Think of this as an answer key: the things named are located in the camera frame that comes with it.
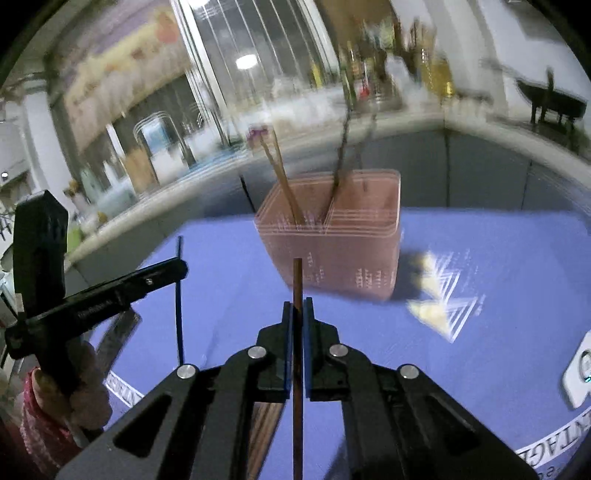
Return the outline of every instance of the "metal screw head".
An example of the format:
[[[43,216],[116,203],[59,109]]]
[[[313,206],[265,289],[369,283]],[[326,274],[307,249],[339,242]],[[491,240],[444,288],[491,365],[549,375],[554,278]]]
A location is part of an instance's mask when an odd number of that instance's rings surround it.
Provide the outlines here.
[[[342,343],[336,343],[329,348],[329,353],[332,356],[341,357],[347,355],[347,353],[349,353],[349,349]]]
[[[408,380],[413,380],[418,377],[418,368],[414,365],[403,365],[400,367],[400,375]]]
[[[193,365],[181,365],[177,368],[179,378],[191,378],[196,373],[197,369]]]
[[[263,358],[267,354],[267,350],[263,346],[252,346],[248,349],[248,356],[250,358]]]

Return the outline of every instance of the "blue mat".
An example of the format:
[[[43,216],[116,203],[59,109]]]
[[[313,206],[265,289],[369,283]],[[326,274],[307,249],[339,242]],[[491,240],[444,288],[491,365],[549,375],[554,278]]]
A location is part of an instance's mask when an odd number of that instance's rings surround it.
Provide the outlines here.
[[[400,268],[391,301],[373,303],[314,292],[316,317],[335,325],[343,343],[372,362],[413,363],[511,448],[543,439],[591,403],[569,409],[560,382],[591,323],[591,238],[571,213],[506,213],[404,209]],[[220,365],[281,318],[290,290],[276,272],[252,217],[184,226],[186,358]],[[146,261],[175,255],[171,237]],[[458,276],[451,299],[477,299],[453,343],[420,323],[406,300],[418,252],[446,260]],[[177,366],[174,287],[135,304],[143,323],[114,372],[143,393]],[[106,326],[93,336],[96,342]],[[341,478],[343,424],[339,404],[305,405],[304,477]],[[554,458],[563,465],[574,448]],[[291,469],[291,406],[281,420],[261,479]],[[527,457],[535,464],[534,456]]]

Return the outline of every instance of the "chopstick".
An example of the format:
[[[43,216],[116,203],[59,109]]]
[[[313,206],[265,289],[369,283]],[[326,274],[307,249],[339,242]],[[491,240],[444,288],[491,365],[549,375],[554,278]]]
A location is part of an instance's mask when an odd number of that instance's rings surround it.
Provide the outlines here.
[[[296,225],[305,225],[306,220],[304,219],[304,214],[302,213],[300,206],[297,203],[296,196],[294,195],[290,187],[290,183],[287,180],[287,175],[285,175],[285,169],[283,167],[283,158],[281,156],[281,151],[279,150],[279,143],[277,143],[277,136],[275,135],[275,132],[273,132],[273,142],[275,144],[275,151],[277,152],[278,161],[275,161],[275,159],[271,155],[271,152],[269,152],[269,147],[267,146],[267,143],[265,142],[263,137],[261,137],[261,145],[265,150],[265,155],[267,155],[267,158],[269,159],[269,162],[271,163],[273,170],[275,170],[275,175],[277,176],[277,180],[281,185],[281,190],[283,191],[283,194],[287,199],[287,203],[289,203],[290,205],[291,214],[293,215],[294,222]]]

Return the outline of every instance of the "pink plastic container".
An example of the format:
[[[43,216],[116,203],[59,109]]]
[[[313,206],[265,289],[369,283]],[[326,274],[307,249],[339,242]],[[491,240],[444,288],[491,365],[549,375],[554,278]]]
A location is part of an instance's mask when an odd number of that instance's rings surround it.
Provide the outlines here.
[[[276,184],[255,218],[256,228],[279,274],[293,283],[293,259],[303,259],[304,288],[374,300],[391,297],[400,250],[400,174],[353,171],[327,210],[331,174],[300,177],[290,186],[306,219],[296,226]]]

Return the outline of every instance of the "ceiling light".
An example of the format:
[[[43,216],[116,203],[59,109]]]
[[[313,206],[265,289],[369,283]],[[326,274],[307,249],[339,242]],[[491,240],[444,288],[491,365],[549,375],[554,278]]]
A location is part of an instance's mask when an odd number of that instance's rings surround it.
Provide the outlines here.
[[[244,55],[243,57],[237,59],[236,67],[238,70],[248,70],[253,68],[257,63],[258,60],[256,59],[256,55],[251,53],[250,55]]]

